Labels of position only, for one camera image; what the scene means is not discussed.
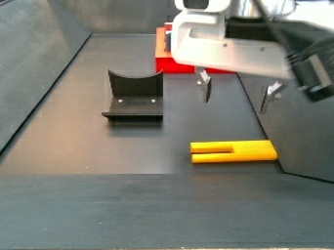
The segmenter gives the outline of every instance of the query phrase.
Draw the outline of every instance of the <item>dark gray surface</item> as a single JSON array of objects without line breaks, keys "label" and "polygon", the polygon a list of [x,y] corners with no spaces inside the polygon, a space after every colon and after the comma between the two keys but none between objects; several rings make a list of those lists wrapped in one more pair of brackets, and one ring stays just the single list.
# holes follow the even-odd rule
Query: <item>dark gray surface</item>
[{"label": "dark gray surface", "polygon": [[236,75],[212,75],[208,104],[193,75],[168,75],[161,126],[100,115],[107,69],[147,75],[152,55],[151,35],[88,40],[0,158],[0,248],[334,247],[332,185],[275,163],[191,164],[192,141],[264,138]]},{"label": "dark gray surface", "polygon": [[56,1],[0,6],[0,150],[21,126],[89,31]]},{"label": "dark gray surface", "polygon": [[180,13],[173,0],[60,0],[93,33],[155,34]]},{"label": "dark gray surface", "polygon": [[163,123],[109,123],[107,70],[148,75],[151,35],[92,36],[0,159],[1,175],[276,173],[275,162],[196,165],[189,142],[264,139],[236,75],[212,75],[208,104],[195,75],[164,75]]},{"label": "dark gray surface", "polygon": [[260,114],[260,95],[276,79],[247,74],[240,79],[284,171],[334,182],[334,98],[312,103],[291,82],[282,100]]},{"label": "dark gray surface", "polygon": [[0,248],[332,248],[332,188],[283,174],[6,176]]}]

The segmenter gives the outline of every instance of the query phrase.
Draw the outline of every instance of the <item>black holder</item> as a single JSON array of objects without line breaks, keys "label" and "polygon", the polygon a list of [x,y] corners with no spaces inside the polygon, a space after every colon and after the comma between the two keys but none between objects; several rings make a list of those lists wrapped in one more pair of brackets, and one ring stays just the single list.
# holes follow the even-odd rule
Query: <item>black holder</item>
[{"label": "black holder", "polygon": [[112,90],[108,119],[163,119],[163,71],[145,77],[127,77],[108,70]]}]

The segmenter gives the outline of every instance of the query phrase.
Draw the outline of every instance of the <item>red block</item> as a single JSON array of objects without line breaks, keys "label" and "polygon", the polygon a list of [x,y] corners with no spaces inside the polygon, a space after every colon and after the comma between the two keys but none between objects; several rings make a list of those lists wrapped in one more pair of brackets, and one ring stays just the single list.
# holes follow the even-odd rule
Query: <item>red block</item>
[{"label": "red block", "polygon": [[[156,39],[155,39],[155,71],[163,70],[164,73],[195,73],[195,67],[192,65],[184,65],[175,62],[169,52],[164,51],[165,41],[164,33],[165,28],[156,28]],[[207,68],[207,73],[234,73],[231,71]]]}]

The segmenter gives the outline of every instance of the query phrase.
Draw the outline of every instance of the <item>yellow object with slot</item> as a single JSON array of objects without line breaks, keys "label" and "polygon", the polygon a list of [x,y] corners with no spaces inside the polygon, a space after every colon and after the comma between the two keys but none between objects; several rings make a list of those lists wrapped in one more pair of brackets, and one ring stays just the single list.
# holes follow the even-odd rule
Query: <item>yellow object with slot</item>
[{"label": "yellow object with slot", "polygon": [[276,150],[268,140],[191,143],[192,163],[275,160]]}]

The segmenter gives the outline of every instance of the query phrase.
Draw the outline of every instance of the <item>yellow block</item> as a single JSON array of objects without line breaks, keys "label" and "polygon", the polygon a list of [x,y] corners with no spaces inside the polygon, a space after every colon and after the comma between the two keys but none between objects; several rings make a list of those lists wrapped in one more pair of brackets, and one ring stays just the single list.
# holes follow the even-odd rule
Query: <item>yellow block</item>
[{"label": "yellow block", "polygon": [[266,141],[191,143],[192,163],[275,160],[272,143]]}]

